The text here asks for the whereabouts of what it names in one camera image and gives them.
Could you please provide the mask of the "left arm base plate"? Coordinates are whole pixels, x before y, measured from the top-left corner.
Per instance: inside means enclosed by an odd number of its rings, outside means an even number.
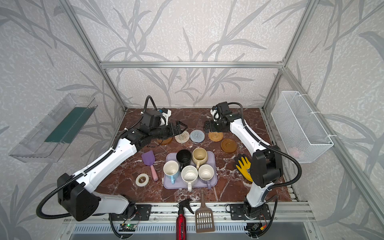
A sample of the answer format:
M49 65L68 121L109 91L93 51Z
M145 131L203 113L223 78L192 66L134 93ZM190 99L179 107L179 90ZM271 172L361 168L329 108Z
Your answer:
M122 214L111 214L112 221L148 221L151 215L152 205L129 205Z

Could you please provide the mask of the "white woven coaster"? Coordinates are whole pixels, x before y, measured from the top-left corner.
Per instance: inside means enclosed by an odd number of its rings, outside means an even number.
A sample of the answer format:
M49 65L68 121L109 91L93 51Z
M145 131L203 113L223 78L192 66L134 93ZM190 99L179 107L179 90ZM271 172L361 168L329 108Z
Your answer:
M183 133L175 136L175 140L180 143L184 144L190 139L190 133L188 131L184 131Z

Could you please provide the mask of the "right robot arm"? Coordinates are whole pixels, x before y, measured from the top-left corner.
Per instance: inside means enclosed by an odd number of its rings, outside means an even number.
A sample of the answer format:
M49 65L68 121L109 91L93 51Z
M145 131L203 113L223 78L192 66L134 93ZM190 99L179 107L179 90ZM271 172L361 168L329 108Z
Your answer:
M267 203L266 197L274 188L296 183L302 176L300 163L284 153L278 146L271 146L259 137L244 119L244 108L240 103L222 102L212 107L212 120L206 121L206 133L217 132L234 134L250 152L251 157L238 157L238 166L252 179L252 186L244 200L244 213L249 219L255 219ZM297 167L297 175L287 183L276 184L284 174L283 157Z

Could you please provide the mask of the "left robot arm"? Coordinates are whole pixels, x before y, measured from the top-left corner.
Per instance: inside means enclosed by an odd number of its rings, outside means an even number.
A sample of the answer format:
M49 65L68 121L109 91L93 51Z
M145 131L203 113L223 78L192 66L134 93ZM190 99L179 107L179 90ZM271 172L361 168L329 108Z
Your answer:
M152 140L166 140L183 133L188 126L181 121L172 123L171 110L148 109L153 102L147 96L142 115L130 128L125 128L115 138L113 145L100 157L72 175L63 174L57 180L57 188L44 197L36 209L37 217L53 220L73 217L83 221L93 215L122 214L130 201L124 196L97 193L99 184L125 160L134 156ZM54 195L67 211L65 214L48 215L43 207Z

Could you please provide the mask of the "grey-blue woven coaster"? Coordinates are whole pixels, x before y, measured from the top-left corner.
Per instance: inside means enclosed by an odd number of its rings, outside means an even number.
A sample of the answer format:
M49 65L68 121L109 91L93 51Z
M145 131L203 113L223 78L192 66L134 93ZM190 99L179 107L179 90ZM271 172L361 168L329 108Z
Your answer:
M205 133L201 130L193 130L190 133L190 139L194 143L202 143L205 140Z

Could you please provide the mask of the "black mug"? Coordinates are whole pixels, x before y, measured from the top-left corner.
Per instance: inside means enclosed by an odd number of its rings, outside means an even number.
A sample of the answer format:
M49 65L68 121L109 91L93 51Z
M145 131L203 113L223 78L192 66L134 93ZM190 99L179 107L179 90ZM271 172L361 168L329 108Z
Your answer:
M191 164L192 153L187 149L180 150L177 152L176 159L179 163L179 170L181 172L184 167L189 166Z

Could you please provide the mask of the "beige mug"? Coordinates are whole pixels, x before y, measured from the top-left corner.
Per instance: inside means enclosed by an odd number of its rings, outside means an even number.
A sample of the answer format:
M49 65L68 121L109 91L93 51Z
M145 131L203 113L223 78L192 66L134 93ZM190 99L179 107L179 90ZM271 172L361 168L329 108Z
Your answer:
M208 153L203 148L196 148L192 152L192 161L196 165L196 168L199 169L202 165L206 164L208 161Z

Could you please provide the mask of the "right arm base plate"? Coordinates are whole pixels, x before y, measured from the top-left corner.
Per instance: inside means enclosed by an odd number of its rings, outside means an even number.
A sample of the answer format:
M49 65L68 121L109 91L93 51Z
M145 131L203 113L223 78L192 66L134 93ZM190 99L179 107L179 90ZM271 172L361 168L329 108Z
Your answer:
M259 207L252 208L246 205L246 203L243 204L230 204L230 214L231 214L231 220L242 220L242 221L248 221L248 220L270 220L271 219L271 210L268 206L268 204L263 204Z

